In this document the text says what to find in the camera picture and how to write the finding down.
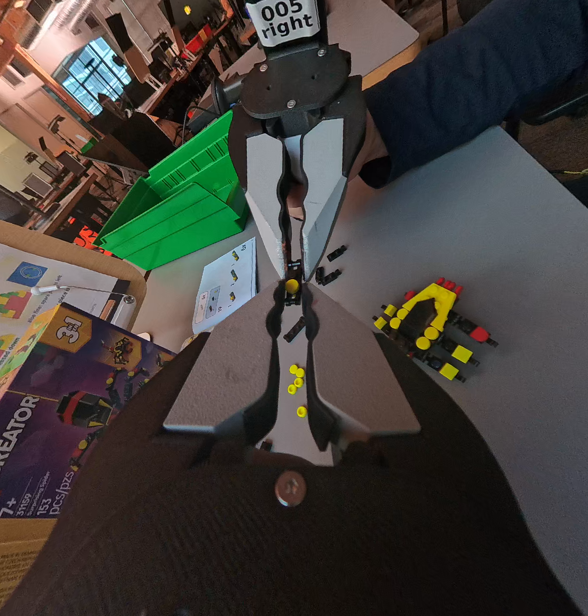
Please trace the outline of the black desk device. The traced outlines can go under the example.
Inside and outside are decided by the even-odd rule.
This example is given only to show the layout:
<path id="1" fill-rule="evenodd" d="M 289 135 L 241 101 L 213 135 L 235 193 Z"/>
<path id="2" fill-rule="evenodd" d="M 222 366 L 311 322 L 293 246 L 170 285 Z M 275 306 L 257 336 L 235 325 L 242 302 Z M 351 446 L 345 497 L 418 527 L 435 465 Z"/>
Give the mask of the black desk device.
<path id="1" fill-rule="evenodd" d="M 244 76 L 238 74 L 226 81 L 222 81 L 219 77 L 213 79 L 210 92 L 215 117 L 221 117 L 239 101 L 243 83 Z"/>

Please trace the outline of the lego instruction booklet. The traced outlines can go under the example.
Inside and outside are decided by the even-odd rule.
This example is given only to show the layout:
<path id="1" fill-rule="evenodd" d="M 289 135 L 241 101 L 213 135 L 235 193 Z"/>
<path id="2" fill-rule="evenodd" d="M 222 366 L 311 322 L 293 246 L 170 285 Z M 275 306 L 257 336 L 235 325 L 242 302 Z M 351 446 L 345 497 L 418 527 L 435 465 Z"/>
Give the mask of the lego instruction booklet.
<path id="1" fill-rule="evenodd" d="M 204 267 L 192 332 L 210 331 L 256 295 L 256 238 L 244 241 Z"/>

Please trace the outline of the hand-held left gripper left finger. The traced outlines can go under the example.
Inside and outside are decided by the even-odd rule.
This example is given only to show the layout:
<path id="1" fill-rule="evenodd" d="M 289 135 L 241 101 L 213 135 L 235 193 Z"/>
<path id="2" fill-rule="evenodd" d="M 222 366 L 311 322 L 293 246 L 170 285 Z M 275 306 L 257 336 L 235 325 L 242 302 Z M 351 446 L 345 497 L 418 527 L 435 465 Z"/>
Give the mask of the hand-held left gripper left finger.
<path id="1" fill-rule="evenodd" d="M 210 334 L 164 421 L 164 438 L 248 450 L 273 429 L 279 406 L 281 282 L 271 283 Z"/>

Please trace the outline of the purple lego set box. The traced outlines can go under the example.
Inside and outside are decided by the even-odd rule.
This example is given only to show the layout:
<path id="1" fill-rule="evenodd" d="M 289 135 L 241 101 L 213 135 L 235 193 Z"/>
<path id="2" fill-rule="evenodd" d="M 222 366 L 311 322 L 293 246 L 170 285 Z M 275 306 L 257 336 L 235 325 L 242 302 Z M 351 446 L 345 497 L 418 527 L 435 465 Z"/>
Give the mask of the purple lego set box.
<path id="1" fill-rule="evenodd" d="M 175 356 L 65 303 L 21 336 L 0 369 L 0 609 L 107 427 Z"/>

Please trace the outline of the person's right hand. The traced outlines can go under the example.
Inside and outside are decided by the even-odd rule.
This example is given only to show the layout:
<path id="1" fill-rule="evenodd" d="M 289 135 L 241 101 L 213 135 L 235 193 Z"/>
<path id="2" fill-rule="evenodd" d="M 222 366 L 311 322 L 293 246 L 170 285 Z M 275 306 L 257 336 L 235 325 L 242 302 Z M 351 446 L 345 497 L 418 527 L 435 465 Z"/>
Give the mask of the person's right hand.
<path id="1" fill-rule="evenodd" d="M 359 178 L 372 189 L 381 189 L 389 180 L 390 154 L 370 112 L 366 112 L 365 138 L 351 171 L 348 182 Z"/>

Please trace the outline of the yellow black lego spider model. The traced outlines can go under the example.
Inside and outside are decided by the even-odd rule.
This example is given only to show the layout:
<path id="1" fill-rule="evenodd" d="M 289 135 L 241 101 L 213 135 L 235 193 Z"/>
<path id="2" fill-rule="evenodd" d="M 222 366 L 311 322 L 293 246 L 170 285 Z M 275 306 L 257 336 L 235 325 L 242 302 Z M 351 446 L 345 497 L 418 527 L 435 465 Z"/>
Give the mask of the yellow black lego spider model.
<path id="1" fill-rule="evenodd" d="M 444 277 L 419 291 L 410 290 L 400 304 L 383 304 L 372 317 L 374 327 L 395 343 L 407 357 L 449 381 L 465 383 L 463 366 L 480 365 L 472 349 L 450 336 L 455 329 L 478 345 L 498 343 L 490 332 L 457 312 L 461 285 Z"/>

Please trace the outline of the wooden clipboard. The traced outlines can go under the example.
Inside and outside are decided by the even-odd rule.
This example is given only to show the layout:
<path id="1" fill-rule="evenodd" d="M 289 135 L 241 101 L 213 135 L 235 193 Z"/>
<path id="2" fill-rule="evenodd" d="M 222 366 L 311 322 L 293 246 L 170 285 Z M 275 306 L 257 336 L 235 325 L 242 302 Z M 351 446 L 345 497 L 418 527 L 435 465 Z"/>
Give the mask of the wooden clipboard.
<path id="1" fill-rule="evenodd" d="M 127 290 L 114 291 L 127 292 L 139 303 L 142 302 L 146 293 L 146 282 L 138 269 L 125 261 L 106 256 L 98 251 L 88 250 L 73 243 L 66 243 L 52 236 L 15 226 L 3 220 L 0 220 L 0 243 L 36 256 L 54 259 L 122 279 L 129 283 Z M 111 295 L 110 299 L 114 303 L 119 303 L 122 297 L 121 295 Z M 105 310 L 106 307 L 99 317 L 106 320 Z"/>

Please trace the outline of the large window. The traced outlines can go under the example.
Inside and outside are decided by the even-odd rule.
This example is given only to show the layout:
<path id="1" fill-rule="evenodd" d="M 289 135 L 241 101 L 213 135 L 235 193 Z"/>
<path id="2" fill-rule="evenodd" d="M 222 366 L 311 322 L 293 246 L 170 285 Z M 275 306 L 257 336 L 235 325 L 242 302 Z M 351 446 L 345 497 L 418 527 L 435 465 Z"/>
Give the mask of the large window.
<path id="1" fill-rule="evenodd" d="M 69 54 L 53 73 L 55 81 L 92 116 L 102 111 L 99 96 L 115 103 L 130 104 L 125 87 L 131 77 L 124 65 L 114 62 L 117 56 L 102 37 Z"/>

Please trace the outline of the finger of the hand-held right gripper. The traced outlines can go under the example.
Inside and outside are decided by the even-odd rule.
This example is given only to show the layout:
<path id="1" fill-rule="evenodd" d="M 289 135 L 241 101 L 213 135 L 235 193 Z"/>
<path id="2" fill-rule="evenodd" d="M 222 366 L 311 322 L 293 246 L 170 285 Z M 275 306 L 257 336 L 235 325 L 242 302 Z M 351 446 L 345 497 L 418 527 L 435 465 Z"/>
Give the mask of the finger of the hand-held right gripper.
<path id="1" fill-rule="evenodd" d="M 306 182 L 300 230 L 303 276 L 311 281 L 326 250 L 346 188 L 343 172 L 344 119 L 320 121 L 294 137 L 298 174 Z"/>
<path id="2" fill-rule="evenodd" d="M 247 201 L 268 257 L 283 280 L 291 258 L 291 224 L 286 199 L 289 156 L 283 142 L 272 136 L 252 136 L 246 144 Z"/>

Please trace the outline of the person's right forearm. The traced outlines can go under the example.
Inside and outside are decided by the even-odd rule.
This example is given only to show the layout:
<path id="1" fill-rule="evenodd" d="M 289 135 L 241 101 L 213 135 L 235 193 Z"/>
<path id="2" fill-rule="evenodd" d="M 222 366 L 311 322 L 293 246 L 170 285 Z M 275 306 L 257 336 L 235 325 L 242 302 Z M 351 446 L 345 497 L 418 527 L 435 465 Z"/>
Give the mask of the person's right forearm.
<path id="1" fill-rule="evenodd" d="M 588 1 L 492 1 L 364 92 L 388 183 L 588 72 Z"/>

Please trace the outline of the black yellow lego leg assembly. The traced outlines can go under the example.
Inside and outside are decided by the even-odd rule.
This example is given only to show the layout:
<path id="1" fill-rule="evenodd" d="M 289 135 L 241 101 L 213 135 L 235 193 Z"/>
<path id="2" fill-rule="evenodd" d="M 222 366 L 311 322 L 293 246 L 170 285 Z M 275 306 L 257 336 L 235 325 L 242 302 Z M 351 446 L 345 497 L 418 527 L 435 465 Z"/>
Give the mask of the black yellow lego leg assembly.
<path id="1" fill-rule="evenodd" d="M 299 305 L 301 302 L 301 289 L 304 282 L 302 260 L 297 259 L 287 264 L 285 271 L 285 299 L 286 307 Z"/>

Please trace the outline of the green plastic bin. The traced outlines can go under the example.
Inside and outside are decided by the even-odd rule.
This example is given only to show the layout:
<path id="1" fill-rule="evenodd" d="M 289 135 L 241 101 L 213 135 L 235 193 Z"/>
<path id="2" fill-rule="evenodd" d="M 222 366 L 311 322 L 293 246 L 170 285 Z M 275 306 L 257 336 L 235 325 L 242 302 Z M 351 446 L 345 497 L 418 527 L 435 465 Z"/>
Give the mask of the green plastic bin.
<path id="1" fill-rule="evenodd" d="M 153 189 L 138 182 L 137 207 L 113 213 L 95 244 L 143 270 L 153 270 L 244 230 L 248 206 L 239 184 L 216 193 L 197 183 L 157 202 Z"/>
<path id="2" fill-rule="evenodd" d="M 162 200 L 188 189 L 192 184 L 219 195 L 236 186 L 239 178 L 228 147 L 233 112 L 228 111 L 198 135 L 150 169 L 144 184 Z"/>

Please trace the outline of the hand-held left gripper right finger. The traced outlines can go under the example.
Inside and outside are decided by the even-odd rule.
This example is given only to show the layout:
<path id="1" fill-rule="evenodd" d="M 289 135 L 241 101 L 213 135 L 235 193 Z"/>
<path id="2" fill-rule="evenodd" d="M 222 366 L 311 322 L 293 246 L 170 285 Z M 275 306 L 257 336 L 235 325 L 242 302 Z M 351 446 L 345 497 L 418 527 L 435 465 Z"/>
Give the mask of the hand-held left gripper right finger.
<path id="1" fill-rule="evenodd" d="M 314 285 L 304 284 L 307 419 L 317 448 L 421 430 L 375 335 Z"/>

